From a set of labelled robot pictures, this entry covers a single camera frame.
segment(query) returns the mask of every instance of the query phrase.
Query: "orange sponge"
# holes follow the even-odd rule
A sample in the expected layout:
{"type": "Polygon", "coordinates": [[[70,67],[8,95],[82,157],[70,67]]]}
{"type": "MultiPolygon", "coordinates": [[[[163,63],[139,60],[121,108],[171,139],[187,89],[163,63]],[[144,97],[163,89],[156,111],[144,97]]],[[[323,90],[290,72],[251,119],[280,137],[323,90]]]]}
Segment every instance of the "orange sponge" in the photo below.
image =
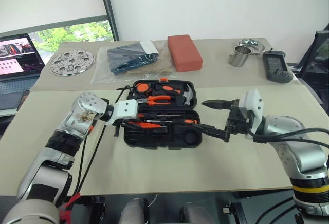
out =
{"type": "Polygon", "coordinates": [[[196,71],[202,67],[202,57],[189,35],[170,35],[168,48],[177,72],[196,71]]]}

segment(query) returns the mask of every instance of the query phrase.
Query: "remote controller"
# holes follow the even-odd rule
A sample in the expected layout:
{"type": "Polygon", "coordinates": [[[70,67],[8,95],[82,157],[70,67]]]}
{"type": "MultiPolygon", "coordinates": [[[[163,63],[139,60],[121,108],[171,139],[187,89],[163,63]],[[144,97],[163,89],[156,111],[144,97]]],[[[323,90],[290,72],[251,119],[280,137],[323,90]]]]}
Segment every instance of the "remote controller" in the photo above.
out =
{"type": "Polygon", "coordinates": [[[274,82],[289,83],[293,75],[288,72],[284,61],[286,54],[282,51],[266,51],[263,54],[266,77],[274,82]]]}

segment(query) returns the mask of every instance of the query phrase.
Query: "orange-handled pliers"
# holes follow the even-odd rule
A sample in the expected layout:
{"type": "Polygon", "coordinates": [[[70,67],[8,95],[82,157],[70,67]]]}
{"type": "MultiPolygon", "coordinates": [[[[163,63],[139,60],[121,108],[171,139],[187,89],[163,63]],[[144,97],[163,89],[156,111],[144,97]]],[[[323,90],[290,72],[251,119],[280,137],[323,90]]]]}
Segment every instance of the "orange-handled pliers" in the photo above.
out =
{"type": "Polygon", "coordinates": [[[158,100],[170,100],[170,96],[149,96],[147,98],[136,99],[138,103],[147,103],[149,106],[171,104],[171,102],[156,102],[158,100]]]}

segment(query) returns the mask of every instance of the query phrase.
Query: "tool case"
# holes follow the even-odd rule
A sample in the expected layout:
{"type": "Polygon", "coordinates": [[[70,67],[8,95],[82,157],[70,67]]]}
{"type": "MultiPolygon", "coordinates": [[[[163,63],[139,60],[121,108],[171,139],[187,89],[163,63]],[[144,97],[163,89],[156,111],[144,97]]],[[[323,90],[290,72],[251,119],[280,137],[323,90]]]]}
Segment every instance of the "tool case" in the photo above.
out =
{"type": "Polygon", "coordinates": [[[129,124],[142,122],[158,127],[125,126],[124,141],[127,145],[181,149],[195,148],[202,142],[202,133],[193,126],[194,123],[200,124],[200,118],[193,110],[197,99],[191,82],[139,80],[134,83],[127,99],[136,99],[138,102],[138,119],[129,124]]]}

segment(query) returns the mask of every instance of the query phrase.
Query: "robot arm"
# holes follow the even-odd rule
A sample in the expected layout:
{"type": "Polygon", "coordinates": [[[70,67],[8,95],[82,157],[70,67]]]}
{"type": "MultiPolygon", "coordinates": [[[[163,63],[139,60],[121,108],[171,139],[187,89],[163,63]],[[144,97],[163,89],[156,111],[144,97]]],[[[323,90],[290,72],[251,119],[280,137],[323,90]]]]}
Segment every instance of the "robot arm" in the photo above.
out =
{"type": "Polygon", "coordinates": [[[24,175],[17,191],[20,203],[9,212],[3,223],[48,223],[46,220],[56,223],[58,211],[55,206],[62,204],[72,182],[67,170],[72,167],[74,156],[92,122],[100,119],[106,122],[105,125],[112,125],[118,119],[134,119],[137,109],[136,100],[109,105],[108,100],[91,92],[80,94],[24,175]],[[35,222],[24,222],[26,217],[35,217],[35,222]]]}
{"type": "MultiPolygon", "coordinates": [[[[211,133],[202,130],[210,136],[215,133],[214,137],[225,142],[229,141],[231,134],[246,134],[249,139],[250,134],[254,134],[254,141],[267,142],[266,139],[255,138],[305,129],[300,121],[289,116],[263,117],[263,102],[256,89],[242,95],[240,99],[209,100],[203,105],[230,110],[225,130],[217,129],[216,133],[214,128],[211,133]]],[[[297,209],[308,215],[329,216],[329,178],[325,153],[319,145],[289,141],[296,138],[307,139],[307,135],[299,134],[277,142],[268,139],[268,142],[276,150],[290,178],[297,209]]]]}

